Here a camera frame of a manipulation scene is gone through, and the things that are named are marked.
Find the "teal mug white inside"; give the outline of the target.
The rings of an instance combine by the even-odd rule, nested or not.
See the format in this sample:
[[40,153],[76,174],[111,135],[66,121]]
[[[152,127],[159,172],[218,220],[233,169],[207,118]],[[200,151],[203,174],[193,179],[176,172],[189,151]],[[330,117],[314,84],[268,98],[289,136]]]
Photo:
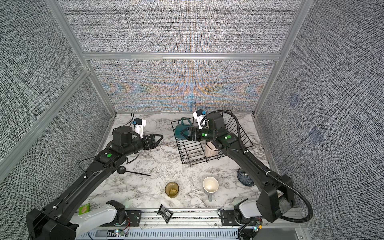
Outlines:
[[189,118],[181,118],[181,123],[175,127],[175,137],[178,140],[189,140],[190,138],[190,127],[193,127],[193,123]]

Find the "pink ceramic mug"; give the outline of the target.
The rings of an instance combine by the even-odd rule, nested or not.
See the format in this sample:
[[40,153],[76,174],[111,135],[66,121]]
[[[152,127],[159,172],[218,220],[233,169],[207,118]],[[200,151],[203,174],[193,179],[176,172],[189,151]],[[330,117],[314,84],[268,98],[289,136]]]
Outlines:
[[220,153],[220,150],[218,150],[212,142],[206,142],[206,148],[205,148],[206,158],[217,156],[219,153]]

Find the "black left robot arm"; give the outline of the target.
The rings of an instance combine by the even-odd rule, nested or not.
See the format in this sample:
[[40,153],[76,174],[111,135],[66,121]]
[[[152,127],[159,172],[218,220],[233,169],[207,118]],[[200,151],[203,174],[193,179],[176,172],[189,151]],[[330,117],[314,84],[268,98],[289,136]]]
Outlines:
[[42,210],[33,209],[26,217],[31,240],[74,240],[104,224],[123,225],[127,214],[125,205],[111,200],[91,211],[89,216],[75,216],[75,212],[89,195],[115,172],[126,173],[123,166],[127,157],[142,150],[155,149],[163,135],[141,135],[130,126],[113,130],[113,139],[100,151],[84,173],[59,197]]

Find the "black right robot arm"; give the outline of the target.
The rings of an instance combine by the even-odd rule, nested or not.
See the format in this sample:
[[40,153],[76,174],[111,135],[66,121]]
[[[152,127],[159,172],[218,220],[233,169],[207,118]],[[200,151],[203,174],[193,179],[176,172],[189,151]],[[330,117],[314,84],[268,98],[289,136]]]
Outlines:
[[176,138],[211,143],[215,150],[235,161],[260,191],[257,199],[244,200],[235,206],[240,220],[262,216],[271,223],[277,219],[300,222],[284,215],[295,205],[295,196],[299,196],[292,179],[272,171],[248,150],[241,137],[239,120],[233,113],[213,111],[206,114],[198,110],[194,118],[198,125],[179,124],[175,130]]

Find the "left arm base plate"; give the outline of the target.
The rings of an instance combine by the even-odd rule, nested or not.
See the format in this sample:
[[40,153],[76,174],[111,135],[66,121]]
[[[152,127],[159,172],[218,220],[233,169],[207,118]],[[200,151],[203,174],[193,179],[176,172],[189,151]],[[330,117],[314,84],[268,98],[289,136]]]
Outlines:
[[126,210],[126,213],[118,214],[111,223],[103,224],[101,227],[138,227],[142,218],[141,210]]

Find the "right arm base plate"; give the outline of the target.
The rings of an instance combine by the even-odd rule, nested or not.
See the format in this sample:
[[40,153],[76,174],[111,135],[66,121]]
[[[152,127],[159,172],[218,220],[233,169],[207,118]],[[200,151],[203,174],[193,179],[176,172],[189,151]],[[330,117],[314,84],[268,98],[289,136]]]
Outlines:
[[249,219],[244,218],[239,211],[219,209],[218,215],[222,226],[233,227],[243,226]]

